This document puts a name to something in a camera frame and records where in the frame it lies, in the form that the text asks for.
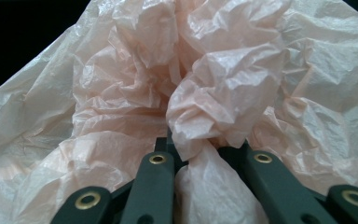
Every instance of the metal grommet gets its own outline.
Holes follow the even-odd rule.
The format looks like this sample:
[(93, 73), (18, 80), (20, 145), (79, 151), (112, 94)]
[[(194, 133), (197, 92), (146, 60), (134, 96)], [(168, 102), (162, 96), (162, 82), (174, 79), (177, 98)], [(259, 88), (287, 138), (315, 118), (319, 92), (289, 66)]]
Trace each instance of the metal grommet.
[(165, 158), (165, 156), (163, 155), (154, 155), (154, 156), (151, 156), (149, 158), (149, 161), (153, 164), (162, 164), (166, 161), (167, 159)]
[(351, 190), (351, 189), (345, 189), (342, 191), (342, 197), (348, 203), (358, 206), (358, 191)]
[(75, 202), (75, 207), (80, 210), (86, 210), (97, 205), (97, 203), (100, 200), (101, 200), (101, 195), (98, 192), (89, 191), (77, 198)]
[(255, 160), (262, 163), (270, 163), (272, 162), (272, 158), (269, 155), (258, 153), (254, 156)]

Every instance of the round hole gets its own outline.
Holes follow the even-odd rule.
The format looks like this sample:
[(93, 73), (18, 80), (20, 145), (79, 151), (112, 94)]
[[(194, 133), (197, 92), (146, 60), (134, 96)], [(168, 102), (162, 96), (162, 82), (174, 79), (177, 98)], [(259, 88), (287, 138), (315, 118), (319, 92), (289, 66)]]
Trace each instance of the round hole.
[(272, 158), (266, 154), (262, 154), (262, 153), (259, 153), (259, 154), (256, 154), (255, 155), (255, 160), (258, 161), (258, 162), (262, 162), (262, 163), (270, 163), (272, 162)]
[(138, 218), (137, 224), (153, 224), (154, 220), (150, 215), (143, 215)]
[(306, 224), (320, 224), (321, 223), (318, 218), (316, 218), (315, 216), (310, 215), (310, 214), (302, 215), (301, 221)]
[(346, 189), (342, 191), (342, 197), (353, 205), (358, 206), (358, 191)]
[(163, 155), (154, 155), (150, 157), (149, 161), (153, 164), (161, 164), (164, 163), (166, 159)]
[(89, 209), (101, 200), (101, 195), (95, 191), (89, 191), (77, 198), (75, 207), (80, 210)]
[(92, 201), (94, 201), (94, 199), (95, 199), (94, 196), (89, 195), (89, 196), (84, 197), (81, 200), (81, 202), (82, 203), (91, 203)]

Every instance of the crumpled plastic bag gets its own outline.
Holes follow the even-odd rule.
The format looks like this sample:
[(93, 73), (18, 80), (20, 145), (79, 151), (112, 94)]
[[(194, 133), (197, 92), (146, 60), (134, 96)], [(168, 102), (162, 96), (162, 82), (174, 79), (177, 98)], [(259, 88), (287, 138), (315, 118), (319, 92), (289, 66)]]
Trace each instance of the crumpled plastic bag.
[(0, 223), (49, 223), (77, 189), (118, 189), (167, 123), (189, 159), (179, 223), (267, 223), (216, 151), (245, 138), (311, 189), (358, 186), (358, 13), (340, 0), (91, 1), (0, 87)]

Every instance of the pink plastic sheet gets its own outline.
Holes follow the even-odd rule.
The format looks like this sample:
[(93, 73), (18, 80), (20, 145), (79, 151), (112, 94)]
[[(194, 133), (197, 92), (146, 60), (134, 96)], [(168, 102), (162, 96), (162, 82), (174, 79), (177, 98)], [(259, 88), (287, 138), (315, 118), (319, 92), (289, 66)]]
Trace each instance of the pink plastic sheet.
[(0, 87), (0, 223), (49, 223), (115, 190), (167, 127), (178, 223), (267, 223), (220, 146), (279, 156), (307, 187), (358, 186), (358, 13), (340, 0), (91, 1)]

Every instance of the black background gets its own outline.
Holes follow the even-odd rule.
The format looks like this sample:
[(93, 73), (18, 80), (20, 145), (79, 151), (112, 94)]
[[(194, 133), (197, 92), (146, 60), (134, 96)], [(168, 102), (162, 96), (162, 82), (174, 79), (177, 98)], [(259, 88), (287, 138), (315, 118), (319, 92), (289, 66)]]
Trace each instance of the black background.
[[(0, 0), (0, 85), (75, 24), (89, 1)], [(358, 10), (358, 0), (346, 2)]]

